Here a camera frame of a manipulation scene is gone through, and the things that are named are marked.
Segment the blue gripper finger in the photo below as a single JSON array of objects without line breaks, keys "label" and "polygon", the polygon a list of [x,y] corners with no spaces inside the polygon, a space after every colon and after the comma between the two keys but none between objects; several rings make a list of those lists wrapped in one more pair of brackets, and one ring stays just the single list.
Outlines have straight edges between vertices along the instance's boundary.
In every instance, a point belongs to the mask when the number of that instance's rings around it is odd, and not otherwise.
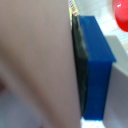
[{"label": "blue gripper finger", "polygon": [[94,16],[72,16],[72,38],[81,115],[102,120],[116,58]]}]

